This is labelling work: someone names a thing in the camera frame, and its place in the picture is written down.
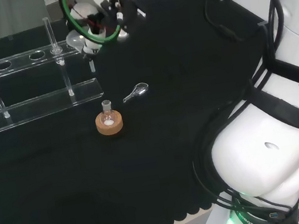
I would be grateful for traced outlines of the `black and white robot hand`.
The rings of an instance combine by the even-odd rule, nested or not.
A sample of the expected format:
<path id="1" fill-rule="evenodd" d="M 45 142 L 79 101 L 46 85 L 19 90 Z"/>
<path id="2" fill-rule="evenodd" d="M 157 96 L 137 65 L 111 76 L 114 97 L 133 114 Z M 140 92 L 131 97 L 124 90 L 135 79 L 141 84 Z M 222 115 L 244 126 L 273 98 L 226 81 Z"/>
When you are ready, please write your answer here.
<path id="1" fill-rule="evenodd" d="M 146 13 L 134 0 L 58 0 L 66 24 L 84 38 L 80 50 L 92 60 L 105 45 L 125 40 Z"/>

